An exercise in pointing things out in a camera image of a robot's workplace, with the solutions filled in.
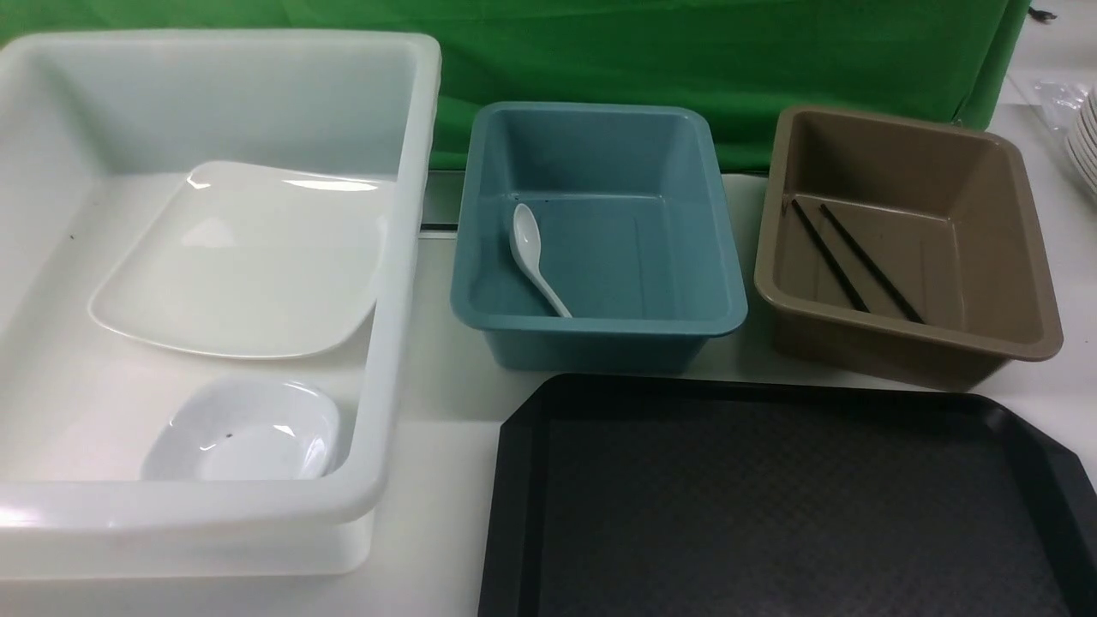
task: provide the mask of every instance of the green cloth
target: green cloth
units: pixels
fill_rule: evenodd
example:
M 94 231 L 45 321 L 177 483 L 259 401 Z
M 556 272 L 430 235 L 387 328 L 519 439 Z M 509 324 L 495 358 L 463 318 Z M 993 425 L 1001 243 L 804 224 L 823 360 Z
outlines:
M 0 0 L 0 36 L 425 32 L 442 45 L 436 168 L 464 165 L 482 105 L 568 100 L 690 108 L 712 126 L 725 170 L 765 170 L 777 115 L 796 102 L 986 127 L 1027 8 L 1028 0 Z

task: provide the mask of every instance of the white table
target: white table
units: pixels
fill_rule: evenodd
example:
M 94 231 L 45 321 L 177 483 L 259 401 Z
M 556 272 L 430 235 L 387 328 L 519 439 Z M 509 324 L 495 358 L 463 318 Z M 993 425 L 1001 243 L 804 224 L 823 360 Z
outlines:
M 1072 448 L 1097 479 L 1097 203 L 1049 155 L 1031 109 L 1000 106 L 992 131 L 1025 154 L 1066 343 L 1048 362 L 1008 364 L 977 392 Z M 765 181 L 733 176 L 725 184 L 749 283 Z M 0 615 L 475 615 L 498 427 L 548 375 L 493 362 L 480 335 L 450 312 L 452 238 L 421 245 L 391 482 L 365 566 L 339 577 L 4 584 Z M 751 295 L 744 327 L 709 344 L 688 377 L 900 386 L 777 356 L 770 319 Z

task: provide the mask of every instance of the spoon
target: spoon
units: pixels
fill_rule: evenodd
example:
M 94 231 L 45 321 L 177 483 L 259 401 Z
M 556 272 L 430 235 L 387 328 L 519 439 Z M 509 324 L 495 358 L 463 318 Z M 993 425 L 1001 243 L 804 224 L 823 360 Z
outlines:
M 514 224 L 510 233 L 510 253 L 514 256 L 518 267 L 548 300 L 561 317 L 570 317 L 572 312 L 564 306 L 556 292 L 552 290 L 545 278 L 541 276 L 541 231 L 533 211 L 524 203 L 514 207 Z

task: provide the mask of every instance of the black chopsticks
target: black chopsticks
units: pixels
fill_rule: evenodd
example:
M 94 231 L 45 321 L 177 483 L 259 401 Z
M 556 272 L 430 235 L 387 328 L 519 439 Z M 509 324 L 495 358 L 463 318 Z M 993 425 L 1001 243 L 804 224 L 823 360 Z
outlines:
M 812 244 L 815 245 L 819 255 L 823 256 L 823 260 L 826 261 L 830 273 L 833 273 L 835 279 L 838 280 L 838 284 L 841 287 L 842 292 L 845 292 L 846 298 L 849 299 L 850 304 L 852 304 L 853 308 L 858 311 L 870 313 L 871 311 L 869 311 L 868 305 L 864 304 L 864 300 L 862 300 L 861 295 L 857 293 L 857 289 L 853 287 L 853 283 L 849 280 L 849 277 L 846 276 L 846 272 L 842 271 L 841 266 L 838 265 L 838 260 L 834 258 L 830 249 L 828 249 L 826 243 L 823 242 L 823 237 L 819 236 L 815 226 L 812 225 L 812 222 L 807 218 L 807 214 L 805 214 L 804 210 L 800 207 L 799 203 L 796 203 L 796 200 L 792 200 L 792 207 L 795 210 L 796 216 L 800 217 L 800 222 L 803 223 L 804 229 L 807 231 L 807 235 L 811 237 Z M 883 270 L 881 270 L 880 267 L 877 266 L 875 261 L 869 257 L 869 254 L 861 248 L 861 245 L 846 229 L 846 226 L 838 221 L 838 217 L 830 212 L 830 209 L 828 209 L 825 203 L 821 203 L 819 210 L 822 210 L 823 216 L 825 216 L 826 220 L 834 225 L 835 231 L 838 232 L 838 235 L 841 237 L 842 242 L 846 243 L 846 246 L 853 251 L 853 255 L 857 256 L 857 259 L 864 266 L 869 273 L 872 274 L 872 278 L 877 281 L 877 283 L 884 289 L 887 296 L 891 298 L 892 302 L 894 302 L 898 310 L 903 313 L 903 316 L 916 324 L 925 324 L 926 322 L 921 318 L 921 315 L 919 315 L 918 312 L 915 311 L 914 306 L 907 302 L 906 298 L 903 296 L 887 276 L 884 274 Z
M 830 249 L 826 247 L 826 243 L 823 242 L 823 237 L 815 231 L 815 226 L 807 220 L 807 215 L 804 214 L 804 209 L 800 207 L 796 200 L 792 200 L 792 209 L 796 211 L 796 216 L 799 216 L 800 222 L 804 224 L 804 229 L 807 231 L 807 236 L 812 238 L 812 244 L 815 245 L 819 255 L 823 256 L 823 260 L 826 261 L 826 266 L 830 269 L 830 273 L 834 274 L 834 278 L 838 279 L 838 284 L 841 285 L 841 291 L 846 293 L 846 298 L 849 299 L 853 308 L 857 308 L 862 313 L 871 313 L 871 311 L 869 311 L 869 305 L 861 300 L 861 294 L 857 293 L 857 289 L 853 288 L 853 283 L 850 282 L 846 272 L 841 270 L 841 266 L 838 265 L 838 260 L 834 258 Z

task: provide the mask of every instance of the plastic tub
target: plastic tub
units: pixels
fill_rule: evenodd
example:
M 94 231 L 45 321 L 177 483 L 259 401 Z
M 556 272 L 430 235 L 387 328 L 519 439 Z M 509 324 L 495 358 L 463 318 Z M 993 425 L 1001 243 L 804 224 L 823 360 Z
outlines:
M 369 32 L 50 34 L 0 53 L 0 579 L 362 563 L 384 487 L 439 71 L 433 40 Z M 89 317 L 92 292 L 186 173 L 223 159 L 395 179 L 376 307 L 342 347 L 225 360 Z M 338 469 L 138 481 L 180 405 L 234 375 L 327 392 L 346 427 Z
M 788 204 L 863 296 L 855 311 Z M 898 307 L 824 218 L 825 203 L 925 319 Z M 1025 165 L 986 133 L 822 108 L 781 114 L 755 283 L 791 356 L 946 390 L 1063 344 Z
M 552 307 L 510 253 L 541 227 Z M 451 303 L 520 370 L 680 372 L 743 323 L 746 295 L 712 135 L 674 108 L 499 103 L 473 126 Z

